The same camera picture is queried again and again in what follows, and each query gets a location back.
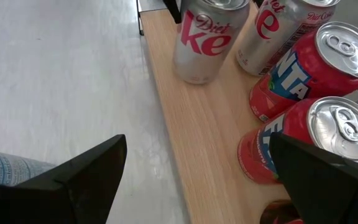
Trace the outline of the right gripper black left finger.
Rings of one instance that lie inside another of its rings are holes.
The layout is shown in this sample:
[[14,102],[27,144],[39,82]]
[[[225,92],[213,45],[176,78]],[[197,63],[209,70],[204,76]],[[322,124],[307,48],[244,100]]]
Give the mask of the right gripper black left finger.
[[126,157],[118,134],[25,182],[0,185],[0,223],[106,223]]

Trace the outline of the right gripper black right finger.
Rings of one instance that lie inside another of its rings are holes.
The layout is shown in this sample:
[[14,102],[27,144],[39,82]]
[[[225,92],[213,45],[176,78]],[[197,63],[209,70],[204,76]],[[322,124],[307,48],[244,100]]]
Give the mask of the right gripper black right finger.
[[358,223],[358,163],[282,133],[270,154],[305,223]]

